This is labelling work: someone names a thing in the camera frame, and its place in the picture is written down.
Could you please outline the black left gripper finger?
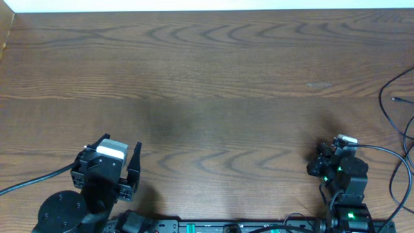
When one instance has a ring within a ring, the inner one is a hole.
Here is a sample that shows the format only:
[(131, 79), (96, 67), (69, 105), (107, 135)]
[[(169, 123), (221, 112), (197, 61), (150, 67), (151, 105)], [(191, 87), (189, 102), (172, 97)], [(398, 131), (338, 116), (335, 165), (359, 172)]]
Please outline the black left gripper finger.
[(140, 152), (142, 148), (142, 143), (137, 142), (134, 151), (133, 156), (131, 157), (131, 160), (127, 167), (127, 182), (128, 185), (131, 187), (132, 192), (135, 193), (138, 188), (139, 180), (140, 180)]
[(88, 144), (86, 146), (84, 146), (84, 150), (87, 151), (96, 151), (97, 147), (100, 145), (100, 143), (104, 140), (104, 139), (110, 139), (110, 134), (105, 133), (104, 135), (102, 135), (95, 143), (93, 144)]

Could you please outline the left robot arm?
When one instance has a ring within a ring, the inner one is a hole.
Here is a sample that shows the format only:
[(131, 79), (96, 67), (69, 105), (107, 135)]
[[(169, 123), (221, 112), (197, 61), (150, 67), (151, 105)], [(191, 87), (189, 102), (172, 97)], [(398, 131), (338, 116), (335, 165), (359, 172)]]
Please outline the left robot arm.
[(128, 145), (111, 140), (107, 133), (88, 144), (71, 168), (74, 187), (47, 198), (38, 211), (33, 232), (103, 232), (114, 205), (133, 200), (140, 180), (138, 142), (131, 160)]

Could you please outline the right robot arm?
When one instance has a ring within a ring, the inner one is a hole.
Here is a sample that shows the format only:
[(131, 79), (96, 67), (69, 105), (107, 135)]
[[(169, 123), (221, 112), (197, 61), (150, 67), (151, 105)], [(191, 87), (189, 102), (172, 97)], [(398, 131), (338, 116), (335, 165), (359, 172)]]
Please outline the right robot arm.
[(319, 177), (329, 192), (323, 198), (326, 216), (317, 220), (316, 232), (374, 232), (373, 220), (363, 203), (368, 164), (356, 157), (356, 146), (334, 141), (320, 144), (316, 156), (307, 165), (307, 173)]

